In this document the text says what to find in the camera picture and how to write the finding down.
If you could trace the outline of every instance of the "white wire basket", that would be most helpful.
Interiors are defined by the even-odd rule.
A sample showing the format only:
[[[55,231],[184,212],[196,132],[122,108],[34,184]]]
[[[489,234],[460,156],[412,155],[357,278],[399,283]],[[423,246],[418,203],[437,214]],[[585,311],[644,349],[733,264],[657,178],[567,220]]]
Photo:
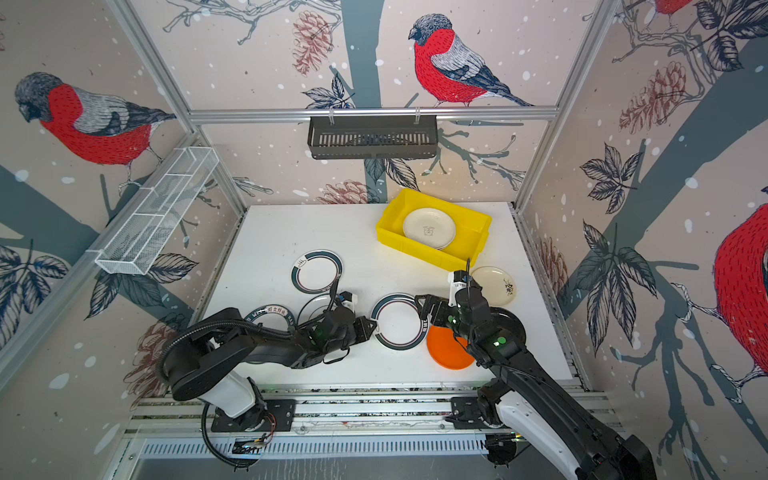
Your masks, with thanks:
[[[219,163],[210,147],[178,148],[168,172],[99,253],[107,273],[146,275],[181,218]]]

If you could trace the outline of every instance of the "red bird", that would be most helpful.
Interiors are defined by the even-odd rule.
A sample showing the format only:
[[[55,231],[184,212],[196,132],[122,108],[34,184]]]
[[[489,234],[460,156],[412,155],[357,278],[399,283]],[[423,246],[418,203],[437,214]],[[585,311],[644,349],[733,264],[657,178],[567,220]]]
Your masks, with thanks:
[[[38,118],[73,154],[95,164],[125,165],[128,181],[118,191],[138,185],[131,180],[131,162],[151,150],[149,139],[161,122],[176,118],[114,95],[92,94],[41,71],[24,77],[15,94],[24,119]]]
[[[741,380],[734,380],[719,365],[719,371],[733,383],[736,396],[729,399],[741,403],[741,389],[750,380],[768,376],[768,204],[760,206],[751,217],[731,232],[717,249],[713,273],[717,291],[717,308],[704,308],[692,303],[683,290],[690,309],[715,316],[730,328],[742,347],[752,356],[755,366]]]
[[[629,5],[627,7],[627,10],[633,8],[636,5],[639,5],[640,3],[645,2],[646,0],[640,0],[639,2],[633,3],[632,5]],[[652,5],[652,8],[654,10],[653,17],[648,22],[648,26],[646,29],[650,28],[651,22],[656,18],[657,13],[663,13],[665,15],[668,15],[670,26],[667,29],[667,31],[673,30],[677,28],[677,25],[672,24],[672,15],[683,8],[685,5],[688,5],[693,0],[648,0],[650,4]]]
[[[445,101],[469,106],[476,98],[501,97],[530,107],[515,97],[453,31],[448,17],[439,13],[424,15],[411,28],[409,40],[415,40],[415,69],[419,83],[437,98],[437,107]]]

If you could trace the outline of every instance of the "black metal basket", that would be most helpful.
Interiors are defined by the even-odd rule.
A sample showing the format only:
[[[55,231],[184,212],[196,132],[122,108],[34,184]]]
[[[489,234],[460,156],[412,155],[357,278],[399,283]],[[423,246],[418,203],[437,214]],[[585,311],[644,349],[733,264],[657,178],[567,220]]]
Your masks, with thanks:
[[[312,158],[432,158],[437,117],[421,115],[312,117],[307,144]]]

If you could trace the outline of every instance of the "patterned wall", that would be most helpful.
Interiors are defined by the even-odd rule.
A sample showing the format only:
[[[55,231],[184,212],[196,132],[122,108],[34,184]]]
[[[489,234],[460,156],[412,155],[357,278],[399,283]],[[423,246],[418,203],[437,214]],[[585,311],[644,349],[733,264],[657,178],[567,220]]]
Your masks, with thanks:
[[[189,105],[221,110],[553,105],[596,1],[133,4]],[[272,190],[247,200],[299,204],[347,194],[386,202],[403,187],[446,200],[512,201],[544,127],[542,121],[446,121],[439,126],[439,161],[322,166],[305,155],[306,124],[205,131],[214,144],[237,153],[225,157],[235,176]],[[299,169],[294,175],[283,165]],[[304,188],[306,197],[291,193]]]
[[[765,478],[765,2],[624,1],[525,209],[659,478]]]
[[[183,131],[103,2],[5,2],[0,44],[1,355]],[[210,182],[148,275],[91,280],[0,398],[0,477],[103,472],[234,224]]]

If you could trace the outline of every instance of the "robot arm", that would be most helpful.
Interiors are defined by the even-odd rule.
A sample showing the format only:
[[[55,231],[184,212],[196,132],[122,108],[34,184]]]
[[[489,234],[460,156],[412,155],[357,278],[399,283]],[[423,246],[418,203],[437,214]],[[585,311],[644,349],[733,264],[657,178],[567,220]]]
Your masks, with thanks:
[[[454,298],[427,295],[416,301],[422,318],[467,339],[467,353],[496,376],[478,391],[486,423],[503,423],[523,435],[565,478],[656,478],[650,452],[637,437],[622,439],[542,369],[525,348],[517,317],[488,306],[467,272],[454,272],[452,280],[466,284]]]

